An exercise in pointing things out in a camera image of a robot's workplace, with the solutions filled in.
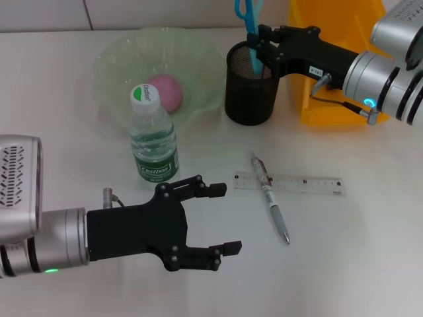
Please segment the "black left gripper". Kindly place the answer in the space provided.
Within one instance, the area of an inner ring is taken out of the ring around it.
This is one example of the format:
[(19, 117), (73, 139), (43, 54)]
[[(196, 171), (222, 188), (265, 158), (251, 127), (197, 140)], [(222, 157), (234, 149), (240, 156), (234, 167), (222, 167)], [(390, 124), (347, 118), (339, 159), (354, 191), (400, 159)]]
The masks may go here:
[(186, 246), (188, 225), (181, 201), (224, 197), (225, 183), (207, 186), (201, 175), (156, 190), (142, 205), (87, 212), (87, 246), (92, 262), (136, 254), (156, 255), (168, 271), (180, 269), (217, 271), (221, 258), (236, 256), (241, 241), (195, 248)]

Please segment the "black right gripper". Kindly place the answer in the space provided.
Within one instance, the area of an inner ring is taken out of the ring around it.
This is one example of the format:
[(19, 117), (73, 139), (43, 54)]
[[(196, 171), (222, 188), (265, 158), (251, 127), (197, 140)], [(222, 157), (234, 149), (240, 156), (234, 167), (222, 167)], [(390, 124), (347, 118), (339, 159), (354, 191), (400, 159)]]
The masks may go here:
[(342, 89), (350, 66), (358, 57), (356, 52), (320, 39), (320, 28), (258, 26), (258, 35), (247, 34), (247, 46), (256, 57), (280, 77), (299, 74), (314, 80), (329, 74), (331, 89)]

